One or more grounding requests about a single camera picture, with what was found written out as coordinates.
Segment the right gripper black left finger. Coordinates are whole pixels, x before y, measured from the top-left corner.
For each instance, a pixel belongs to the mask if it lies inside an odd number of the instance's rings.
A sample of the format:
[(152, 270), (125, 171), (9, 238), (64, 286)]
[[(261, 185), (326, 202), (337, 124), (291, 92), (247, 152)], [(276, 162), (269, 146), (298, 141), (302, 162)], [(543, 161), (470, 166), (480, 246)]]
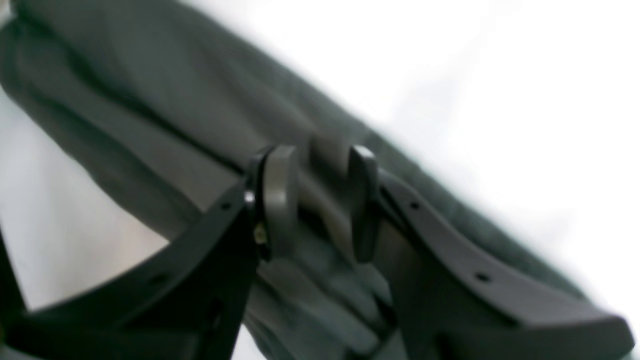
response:
[(270, 146), (181, 237), (91, 291), (35, 312), (1, 246), (5, 344), (40, 360), (229, 360), (250, 287), (297, 225), (298, 154)]

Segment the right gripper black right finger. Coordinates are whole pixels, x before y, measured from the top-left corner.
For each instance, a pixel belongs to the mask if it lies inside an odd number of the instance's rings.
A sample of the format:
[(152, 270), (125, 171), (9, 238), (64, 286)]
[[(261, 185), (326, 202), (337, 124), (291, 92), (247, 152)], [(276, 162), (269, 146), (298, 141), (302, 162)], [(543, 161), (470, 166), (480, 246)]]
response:
[(409, 360), (620, 360), (628, 323), (504, 264), (411, 187), (349, 151), (354, 257), (391, 292)]

